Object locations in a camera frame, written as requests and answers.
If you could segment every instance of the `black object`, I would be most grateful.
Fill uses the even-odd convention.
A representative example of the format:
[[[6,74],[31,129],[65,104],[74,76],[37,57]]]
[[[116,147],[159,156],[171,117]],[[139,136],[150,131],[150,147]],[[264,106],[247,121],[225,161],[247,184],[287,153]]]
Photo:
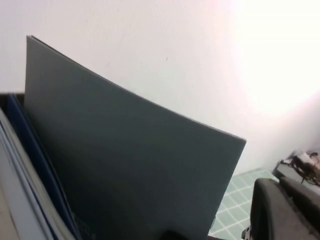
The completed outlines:
[[[246,141],[27,38],[24,106],[87,240],[204,240]]]
[[[288,177],[279,183],[257,179],[250,213],[252,239],[319,240],[319,202],[319,195]]]

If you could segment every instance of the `floor tile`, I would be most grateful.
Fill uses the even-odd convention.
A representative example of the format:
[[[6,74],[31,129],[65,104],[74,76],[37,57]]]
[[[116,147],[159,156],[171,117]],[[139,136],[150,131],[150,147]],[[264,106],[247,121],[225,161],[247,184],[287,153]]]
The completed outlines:
[[[220,230],[220,229],[223,229],[223,228],[224,228],[224,226],[222,226],[222,224],[220,223],[220,221],[218,221],[217,218],[216,218],[215,221],[214,221],[214,224],[213,224],[212,228],[210,229],[210,232],[211,232],[211,233],[214,233],[214,232],[216,232],[216,231],[218,231],[218,230]]]
[[[232,200],[228,195],[225,195],[221,202],[227,209],[237,205],[237,203],[234,200]]]
[[[253,192],[254,192],[253,187],[241,190],[241,193],[244,195],[247,201],[252,201]]]
[[[231,178],[231,182],[237,189],[247,187],[246,182],[242,179],[241,176],[234,176],[233,178]]]
[[[232,216],[234,216],[234,218],[237,221],[241,221],[241,220],[246,219],[250,213],[250,212],[246,212],[246,211],[242,210],[241,207],[235,207],[235,208],[229,209],[228,211]]]
[[[237,220],[230,215],[228,210],[217,213],[216,217],[220,220],[222,225],[225,227],[230,226],[231,224],[234,224],[237,222]]]
[[[223,210],[225,210],[225,209],[226,209],[225,205],[221,202],[221,203],[220,203],[220,206],[219,206],[219,208],[218,208],[218,212],[221,212],[221,211],[223,211]]]
[[[251,202],[245,203],[240,206],[246,213],[250,214],[251,212]]]
[[[226,188],[225,193],[231,193],[231,192],[234,192],[235,190],[237,190],[236,187],[231,182],[229,182],[229,185]]]
[[[240,193],[240,191],[236,191],[229,194],[229,197],[232,198],[237,204],[243,204],[248,200]]]
[[[232,236],[227,230],[219,231],[214,236],[225,240],[235,240],[234,236]]]

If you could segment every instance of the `gray folder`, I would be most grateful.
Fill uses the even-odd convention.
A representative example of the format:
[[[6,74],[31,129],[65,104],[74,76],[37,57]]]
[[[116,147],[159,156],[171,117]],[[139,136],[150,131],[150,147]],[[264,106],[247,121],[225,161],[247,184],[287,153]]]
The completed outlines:
[[[244,139],[135,95],[34,37],[24,104],[84,239],[157,240],[168,230],[206,239]]]

